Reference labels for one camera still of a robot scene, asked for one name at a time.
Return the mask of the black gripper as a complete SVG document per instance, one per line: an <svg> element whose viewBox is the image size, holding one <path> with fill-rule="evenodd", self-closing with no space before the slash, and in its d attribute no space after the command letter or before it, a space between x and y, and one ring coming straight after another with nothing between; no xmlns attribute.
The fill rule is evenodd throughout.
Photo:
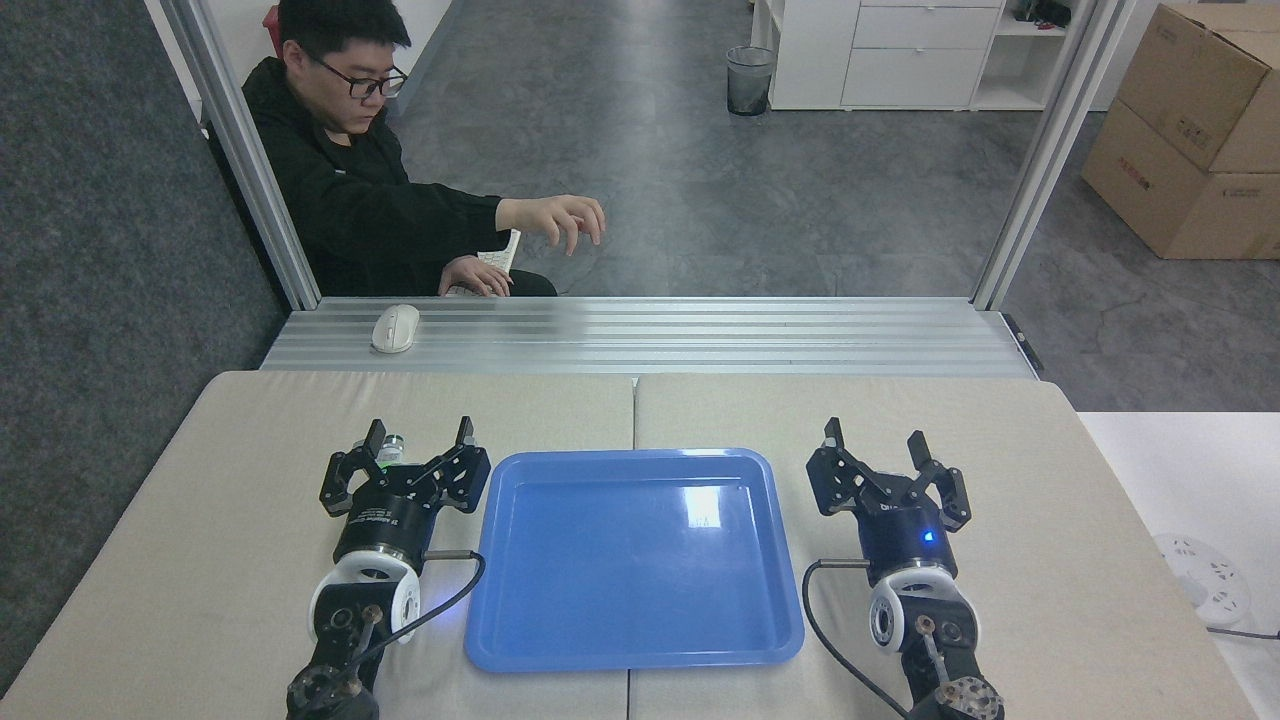
<svg viewBox="0 0 1280 720"><path fill-rule="evenodd" d="M475 442L471 416L462 416L454 445L421 464L387 470L378 454L387 437L381 419L374 419L365 439L330 456L319 500L330 518L347 514L333 560L355 551L390 555L413 569L424 566L439 509L471 514L483 496L492 462ZM349 492L356 471L367 482Z"/></svg>
<svg viewBox="0 0 1280 720"><path fill-rule="evenodd" d="M870 587L906 568L942 568L957 575L945 530L959 532L972 519L963 473L932 456L923 430L908 437L908 450L916 477L906 488L906 477L876 471L854 457L845 448L840 419L832 416L806 462L819 512L858 515Z"/></svg>

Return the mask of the person's right hand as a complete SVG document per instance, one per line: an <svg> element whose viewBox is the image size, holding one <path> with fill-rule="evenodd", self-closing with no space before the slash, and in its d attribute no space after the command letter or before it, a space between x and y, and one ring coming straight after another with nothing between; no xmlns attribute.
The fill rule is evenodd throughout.
<svg viewBox="0 0 1280 720"><path fill-rule="evenodd" d="M513 283L509 273L499 266L493 266L479 256L463 255L443 266L438 293L444 297L457 286L483 297L509 297Z"/></svg>

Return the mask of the person's left hand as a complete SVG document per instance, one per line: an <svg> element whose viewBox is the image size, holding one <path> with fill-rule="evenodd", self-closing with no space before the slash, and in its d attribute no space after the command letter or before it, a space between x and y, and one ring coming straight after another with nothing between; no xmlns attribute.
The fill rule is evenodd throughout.
<svg viewBox="0 0 1280 720"><path fill-rule="evenodd" d="M577 195L557 195L543 199L502 199L495 206L495 231L521 231L543 233L552 247L564 246L572 256L580 236L599 245L607 229L603 206L595 200Z"/></svg>

